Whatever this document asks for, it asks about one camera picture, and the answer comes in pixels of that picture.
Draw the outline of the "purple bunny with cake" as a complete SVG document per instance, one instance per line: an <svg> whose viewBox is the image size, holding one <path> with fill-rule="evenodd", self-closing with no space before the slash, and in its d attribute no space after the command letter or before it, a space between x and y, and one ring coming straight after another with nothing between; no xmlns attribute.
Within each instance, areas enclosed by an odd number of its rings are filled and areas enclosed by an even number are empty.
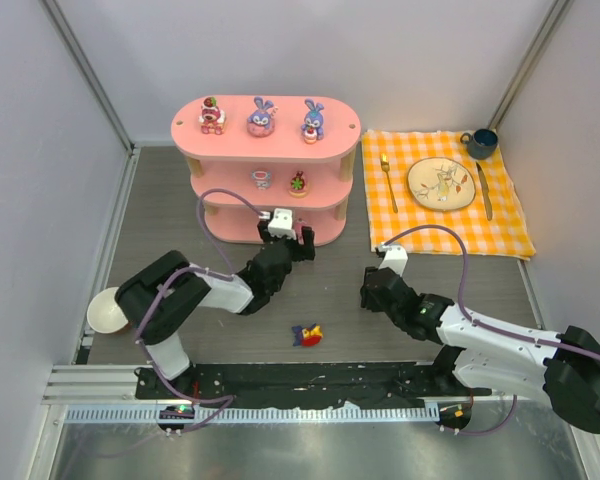
<svg viewBox="0 0 600 480"><path fill-rule="evenodd" d="M305 99L308 108L301 126L302 138L307 144L313 144L324 138L324 106L311 98Z"/></svg>

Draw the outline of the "pink pig toy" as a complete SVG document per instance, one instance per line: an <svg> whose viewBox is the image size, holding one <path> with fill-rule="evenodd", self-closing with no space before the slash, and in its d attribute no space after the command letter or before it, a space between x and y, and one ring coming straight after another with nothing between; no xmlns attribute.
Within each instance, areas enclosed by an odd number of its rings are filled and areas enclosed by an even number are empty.
<svg viewBox="0 0 600 480"><path fill-rule="evenodd" d="M293 225L294 231L296 232L296 238L299 241L303 240L302 228L306 226L306 221L302 218L298 218Z"/></svg>

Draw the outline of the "red yellow bird toy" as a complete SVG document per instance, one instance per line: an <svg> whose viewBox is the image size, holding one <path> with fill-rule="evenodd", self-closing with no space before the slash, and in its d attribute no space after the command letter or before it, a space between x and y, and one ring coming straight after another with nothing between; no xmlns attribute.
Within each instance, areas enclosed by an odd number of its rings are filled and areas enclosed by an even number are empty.
<svg viewBox="0 0 600 480"><path fill-rule="evenodd" d="M294 347L312 347L317 345L323 338L321 326L318 324L309 327L293 326L291 331L294 335Z"/></svg>

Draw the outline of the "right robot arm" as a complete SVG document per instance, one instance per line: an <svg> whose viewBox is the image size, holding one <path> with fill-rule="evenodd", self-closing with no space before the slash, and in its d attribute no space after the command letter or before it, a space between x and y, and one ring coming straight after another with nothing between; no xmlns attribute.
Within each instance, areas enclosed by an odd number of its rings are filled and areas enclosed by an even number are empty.
<svg viewBox="0 0 600 480"><path fill-rule="evenodd" d="M415 340L440 345L434 363L443 378L534 400L571 426L600 434L600 343L588 331L528 329L483 316L416 293L389 268L365 269L361 306L384 313Z"/></svg>

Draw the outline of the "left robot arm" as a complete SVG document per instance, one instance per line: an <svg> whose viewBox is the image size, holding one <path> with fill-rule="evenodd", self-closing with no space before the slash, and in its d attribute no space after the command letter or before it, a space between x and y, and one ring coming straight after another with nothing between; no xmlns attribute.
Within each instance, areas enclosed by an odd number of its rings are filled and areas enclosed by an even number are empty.
<svg viewBox="0 0 600 480"><path fill-rule="evenodd" d="M197 308L251 315L281 290L294 262L315 258L315 233L302 224L289 235L275 236L269 222L259 222L264 244L240 271L220 274L171 250L118 287L114 301L133 325L136 341L158 378L177 389L193 373L179 329Z"/></svg>

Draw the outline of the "pink bear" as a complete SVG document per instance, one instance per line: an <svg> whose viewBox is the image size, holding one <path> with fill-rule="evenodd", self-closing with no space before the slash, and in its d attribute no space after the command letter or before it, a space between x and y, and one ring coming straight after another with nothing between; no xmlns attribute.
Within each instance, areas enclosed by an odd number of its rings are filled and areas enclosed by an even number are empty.
<svg viewBox="0 0 600 480"><path fill-rule="evenodd" d="M303 171L297 171L289 182L288 193L295 198L303 198L309 192L308 181Z"/></svg>
<svg viewBox="0 0 600 480"><path fill-rule="evenodd" d="M201 112L198 117L200 130L203 134L222 135L224 133L227 117L213 96L206 97L201 105Z"/></svg>

